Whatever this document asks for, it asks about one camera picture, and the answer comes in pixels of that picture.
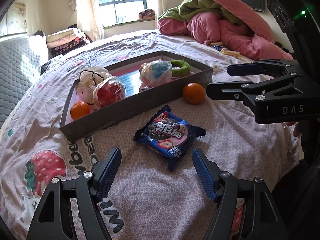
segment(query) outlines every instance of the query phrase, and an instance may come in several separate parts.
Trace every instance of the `black pants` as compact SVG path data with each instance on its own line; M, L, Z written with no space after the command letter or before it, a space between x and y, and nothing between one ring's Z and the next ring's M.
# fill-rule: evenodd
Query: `black pants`
M287 173L272 192L289 240L320 239L320 156Z

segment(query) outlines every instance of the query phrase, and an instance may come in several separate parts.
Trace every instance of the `stack of folded blankets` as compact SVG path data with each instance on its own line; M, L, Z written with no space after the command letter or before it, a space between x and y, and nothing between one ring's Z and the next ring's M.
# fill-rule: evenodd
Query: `stack of folded blankets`
M47 46L55 57L66 55L68 52L88 45L89 39L84 32L77 28L70 28L47 36Z

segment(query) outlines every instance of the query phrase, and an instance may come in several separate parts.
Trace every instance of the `window sill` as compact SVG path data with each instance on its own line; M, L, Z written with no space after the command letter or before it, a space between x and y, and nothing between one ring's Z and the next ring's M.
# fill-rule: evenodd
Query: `window sill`
M151 20L137 20L137 21L132 21L132 22L125 22L125 23L118 23L118 24L114 24L111 26L104 26L103 29L107 30L107 29L111 29L113 27L117 27L117 26L123 26L123 25L127 25L127 24L131 24L131 23L139 23L139 22L149 22L149 21L154 21L155 19L151 19Z

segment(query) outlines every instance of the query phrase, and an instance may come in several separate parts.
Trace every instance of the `green fuzzy ring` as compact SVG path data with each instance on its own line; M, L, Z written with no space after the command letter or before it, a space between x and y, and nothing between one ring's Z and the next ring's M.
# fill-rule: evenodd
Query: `green fuzzy ring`
M184 77L190 74L190 65L183 60L170 60L172 64L172 77Z

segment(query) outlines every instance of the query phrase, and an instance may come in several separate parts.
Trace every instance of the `orange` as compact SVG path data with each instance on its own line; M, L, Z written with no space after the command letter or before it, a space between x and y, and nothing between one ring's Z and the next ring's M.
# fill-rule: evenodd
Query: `orange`
M204 88L198 83L190 83L183 88L184 100L192 105L201 104L205 100Z
M76 102L70 109L70 115L72 120L77 120L80 117L90 113L90 107L86 102Z

